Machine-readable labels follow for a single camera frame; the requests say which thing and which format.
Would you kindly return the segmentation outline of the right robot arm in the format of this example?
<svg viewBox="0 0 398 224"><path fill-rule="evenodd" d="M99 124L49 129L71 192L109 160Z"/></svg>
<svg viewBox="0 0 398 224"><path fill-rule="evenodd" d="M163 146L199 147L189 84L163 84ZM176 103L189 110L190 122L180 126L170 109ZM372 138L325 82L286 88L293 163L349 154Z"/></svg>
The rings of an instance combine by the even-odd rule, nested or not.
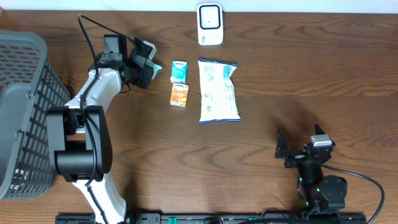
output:
<svg viewBox="0 0 398 224"><path fill-rule="evenodd" d="M275 158L284 159L286 169L298 169L298 191L316 213L345 208L347 181L335 175L324 175L322 165L331 159L335 142L315 125L315 135L301 151L291 151L282 130L277 132Z"/></svg>

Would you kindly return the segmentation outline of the cream snack bag blue trim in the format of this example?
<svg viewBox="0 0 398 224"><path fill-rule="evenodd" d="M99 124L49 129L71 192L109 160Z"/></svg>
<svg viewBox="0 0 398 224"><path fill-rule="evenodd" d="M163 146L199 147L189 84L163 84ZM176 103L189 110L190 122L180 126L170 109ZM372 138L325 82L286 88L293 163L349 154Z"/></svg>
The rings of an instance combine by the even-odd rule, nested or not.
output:
<svg viewBox="0 0 398 224"><path fill-rule="evenodd" d="M237 63L198 59L200 72L200 123L240 122L232 75Z"/></svg>

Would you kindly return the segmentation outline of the light teal crinkled packet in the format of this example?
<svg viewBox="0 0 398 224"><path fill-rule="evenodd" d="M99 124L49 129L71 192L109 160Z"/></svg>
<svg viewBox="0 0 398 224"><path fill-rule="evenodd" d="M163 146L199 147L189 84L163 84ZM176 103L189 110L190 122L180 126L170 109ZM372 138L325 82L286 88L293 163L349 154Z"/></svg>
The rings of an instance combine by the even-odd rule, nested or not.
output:
<svg viewBox="0 0 398 224"><path fill-rule="evenodd" d="M160 70L162 70L162 67L161 67L160 65L157 65L157 64L154 63L154 62L151 62L151 63L152 63L152 68L153 68L152 79L155 79L156 76L157 76L157 74L158 74L158 72L159 72Z"/></svg>

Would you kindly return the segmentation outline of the teal tissue pack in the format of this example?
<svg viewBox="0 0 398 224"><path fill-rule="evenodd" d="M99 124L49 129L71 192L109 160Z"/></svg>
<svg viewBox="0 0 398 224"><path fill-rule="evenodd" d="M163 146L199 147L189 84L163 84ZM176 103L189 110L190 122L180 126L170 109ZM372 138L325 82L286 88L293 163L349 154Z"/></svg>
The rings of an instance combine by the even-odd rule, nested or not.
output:
<svg viewBox="0 0 398 224"><path fill-rule="evenodd" d="M173 61L172 72L170 75L170 81L172 83L183 83L187 81L187 68L188 62L184 61Z"/></svg>

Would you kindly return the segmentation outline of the orange white tissue pack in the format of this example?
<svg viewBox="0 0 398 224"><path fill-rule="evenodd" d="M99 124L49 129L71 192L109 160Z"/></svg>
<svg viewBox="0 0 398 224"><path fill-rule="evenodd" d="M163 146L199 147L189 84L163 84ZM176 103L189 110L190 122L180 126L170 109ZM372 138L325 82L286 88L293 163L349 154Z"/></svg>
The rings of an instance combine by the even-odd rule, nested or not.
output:
<svg viewBox="0 0 398 224"><path fill-rule="evenodd" d="M170 105L186 107L189 92L189 85L183 83L174 83L170 95Z"/></svg>

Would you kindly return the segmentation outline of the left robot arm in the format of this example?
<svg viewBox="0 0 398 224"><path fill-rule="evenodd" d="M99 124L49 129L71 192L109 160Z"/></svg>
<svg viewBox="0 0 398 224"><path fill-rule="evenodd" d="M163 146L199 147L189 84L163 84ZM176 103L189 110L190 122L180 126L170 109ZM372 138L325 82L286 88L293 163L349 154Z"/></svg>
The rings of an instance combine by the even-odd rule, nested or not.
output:
<svg viewBox="0 0 398 224"><path fill-rule="evenodd" d="M65 217L66 222L135 222L109 173L113 148L105 113L124 86L146 89L159 66L152 62L154 44L134 38L128 52L127 41L121 34L106 34L104 51L94 56L82 89L47 111L50 166L82 192L94 211L91 218Z"/></svg>

